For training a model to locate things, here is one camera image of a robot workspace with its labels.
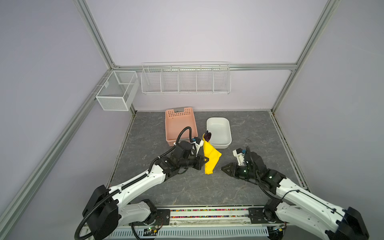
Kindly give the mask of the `yellow paper napkin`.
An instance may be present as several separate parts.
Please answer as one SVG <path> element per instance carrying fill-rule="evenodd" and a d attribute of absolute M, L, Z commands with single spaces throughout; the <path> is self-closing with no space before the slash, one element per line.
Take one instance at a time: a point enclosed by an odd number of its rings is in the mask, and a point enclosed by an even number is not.
<path fill-rule="evenodd" d="M 206 142 L 204 138 L 203 141 L 204 156 L 210 159 L 209 162 L 205 164 L 205 174 L 211 175 L 213 174 L 214 168 L 216 167 L 222 154 L 216 148 L 214 148 L 210 142 Z"/>

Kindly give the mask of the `purple black spoon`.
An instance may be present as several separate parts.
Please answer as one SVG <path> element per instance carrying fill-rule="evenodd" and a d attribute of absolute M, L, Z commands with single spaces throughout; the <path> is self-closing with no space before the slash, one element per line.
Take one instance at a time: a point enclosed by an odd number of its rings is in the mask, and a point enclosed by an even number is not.
<path fill-rule="evenodd" d="M 204 138 L 204 140 L 205 140 L 206 142 L 209 142 L 209 141 L 211 140 L 211 137 L 212 137 L 212 133 L 211 133 L 211 132 L 206 131 L 206 132 L 204 133 L 203 138 Z"/>

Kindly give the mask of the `white oval tray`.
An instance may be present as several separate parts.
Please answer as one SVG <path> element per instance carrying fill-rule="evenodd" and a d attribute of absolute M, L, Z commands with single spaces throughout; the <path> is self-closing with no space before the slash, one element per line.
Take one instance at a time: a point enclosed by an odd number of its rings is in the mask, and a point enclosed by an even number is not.
<path fill-rule="evenodd" d="M 212 134 L 210 144 L 216 149 L 226 149 L 232 143 L 230 122 L 226 118 L 212 117 L 207 120 L 207 130 Z"/>

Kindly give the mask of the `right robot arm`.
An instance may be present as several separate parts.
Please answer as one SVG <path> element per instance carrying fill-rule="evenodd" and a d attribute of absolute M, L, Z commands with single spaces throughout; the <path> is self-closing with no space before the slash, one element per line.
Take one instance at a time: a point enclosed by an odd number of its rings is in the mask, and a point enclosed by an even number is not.
<path fill-rule="evenodd" d="M 259 186 L 269 197 L 265 217 L 295 225 L 323 240 L 367 240 L 370 235 L 356 209 L 344 209 L 296 185 L 276 170 L 230 163 L 221 168 L 230 177 Z"/>

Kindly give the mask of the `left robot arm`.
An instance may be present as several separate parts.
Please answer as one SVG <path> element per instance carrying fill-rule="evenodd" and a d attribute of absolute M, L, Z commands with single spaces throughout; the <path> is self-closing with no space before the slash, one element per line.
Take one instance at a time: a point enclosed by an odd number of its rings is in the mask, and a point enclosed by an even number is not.
<path fill-rule="evenodd" d="M 150 200 L 133 204 L 132 200 L 145 191 L 160 185 L 168 179 L 192 168 L 201 170 L 209 161 L 204 155 L 205 140 L 189 137 L 182 141 L 181 136 L 191 127 L 185 127 L 177 137 L 175 145 L 164 154 L 156 157 L 149 168 L 130 180 L 107 188 L 97 187 L 88 200 L 74 238 L 103 240 L 117 227 L 132 223 L 151 224 L 155 222 L 158 209 Z"/>

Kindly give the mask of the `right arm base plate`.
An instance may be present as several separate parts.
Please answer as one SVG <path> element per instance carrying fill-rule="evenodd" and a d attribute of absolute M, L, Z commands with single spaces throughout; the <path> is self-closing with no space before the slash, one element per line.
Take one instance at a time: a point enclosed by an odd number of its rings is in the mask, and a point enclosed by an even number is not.
<path fill-rule="evenodd" d="M 248 208 L 248 218 L 252 224 L 283 224 L 275 211 L 265 210 L 264 208 Z"/>

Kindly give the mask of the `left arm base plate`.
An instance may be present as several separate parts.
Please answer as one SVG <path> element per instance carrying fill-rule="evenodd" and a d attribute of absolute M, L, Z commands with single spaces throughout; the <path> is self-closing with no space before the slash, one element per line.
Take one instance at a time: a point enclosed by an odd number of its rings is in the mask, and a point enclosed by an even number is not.
<path fill-rule="evenodd" d="M 155 213 L 150 214 L 149 218 L 144 222 L 134 222 L 135 226 L 168 226 L 171 220 L 170 209 L 158 209 Z"/>

